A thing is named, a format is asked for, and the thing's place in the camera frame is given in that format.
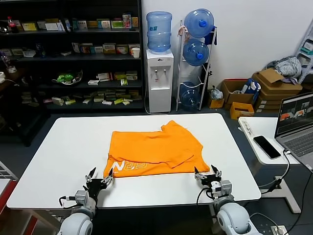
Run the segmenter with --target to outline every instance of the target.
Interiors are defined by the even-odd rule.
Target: water bottle rack
[[[201,66],[204,68],[205,71],[205,77],[204,77],[204,82],[201,81],[200,77],[198,76],[198,80],[199,83],[193,87],[187,86],[185,85],[182,80],[182,74],[181,74],[181,70],[180,68],[182,68],[182,63],[186,63],[186,60],[183,57],[183,48],[184,48],[184,42],[186,39],[186,34],[188,33],[187,28],[183,25],[182,21],[180,21],[180,27],[182,28],[182,35],[179,35],[179,62],[178,62],[178,81],[177,81],[177,95],[176,95],[176,111],[178,111],[178,107],[179,104],[181,104],[180,101],[180,97],[179,97],[179,89],[180,89],[180,85],[183,84],[186,87],[189,88],[196,88],[199,87],[200,85],[203,85],[203,89],[201,91],[201,98],[200,98],[200,103],[199,103],[199,108],[198,110],[201,110],[201,106],[202,106],[202,101],[203,101],[203,96],[204,96],[204,89],[206,87],[206,85],[208,84],[208,77],[212,75],[212,73],[210,72],[211,69],[211,54],[212,54],[212,48],[215,42],[215,38],[216,38],[216,33],[217,33],[217,27],[215,27],[214,30],[214,34],[213,34],[213,39],[212,39],[212,43],[209,44],[209,58],[207,59],[207,66],[205,67],[204,64],[202,64]]]

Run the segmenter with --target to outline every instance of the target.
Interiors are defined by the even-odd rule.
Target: water dispenser
[[[171,111],[174,56],[171,50],[147,50],[150,113]]]

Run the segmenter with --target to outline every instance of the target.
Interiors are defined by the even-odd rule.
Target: blue water bottle
[[[197,108],[200,102],[200,94],[192,82],[183,82],[179,87],[180,102],[188,108]]]
[[[195,38],[208,35],[214,28],[214,17],[206,9],[198,9],[190,12],[184,20],[188,32]]]
[[[171,48],[172,14],[165,11],[154,11],[147,14],[148,48],[163,52]]]
[[[209,57],[209,48],[197,39],[190,39],[183,48],[183,56],[188,64],[199,66]]]

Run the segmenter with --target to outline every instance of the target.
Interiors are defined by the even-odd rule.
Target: white desk
[[[170,120],[187,128],[202,143],[204,161],[231,181],[235,200],[261,197],[220,114],[73,117],[55,121],[9,198],[8,207],[60,210],[59,197],[82,189],[85,175],[95,166],[98,177],[102,177],[112,131],[157,131]],[[109,190],[100,192],[98,207],[195,204],[200,190],[193,173],[118,178]],[[205,193],[200,198],[200,203],[211,202]]]
[[[257,161],[254,162],[251,169],[253,175],[256,175],[263,165],[287,165],[287,162],[283,157],[284,148],[274,138],[277,117],[240,117],[238,122],[243,133],[248,139],[255,156],[257,157]],[[255,136],[264,136],[281,154],[281,157],[277,159],[270,159],[253,140]],[[292,155],[288,155],[287,157],[290,164],[300,164]],[[263,194],[262,198],[285,198],[293,213],[301,212],[301,209],[298,206],[293,194],[289,190],[285,180],[282,180],[280,189],[275,189],[273,192]]]
[[[281,156],[277,159],[270,159],[268,155],[253,140],[256,136],[264,136],[283,155],[284,148],[275,140],[275,129],[277,117],[240,117],[238,122],[248,139],[256,157],[263,165],[286,165],[286,160]],[[287,156],[290,164],[300,164],[292,155]]]

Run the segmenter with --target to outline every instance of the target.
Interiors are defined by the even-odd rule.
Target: white cup
[[[134,47],[132,48],[132,50],[133,50],[133,57],[138,59],[140,57],[140,48]]]

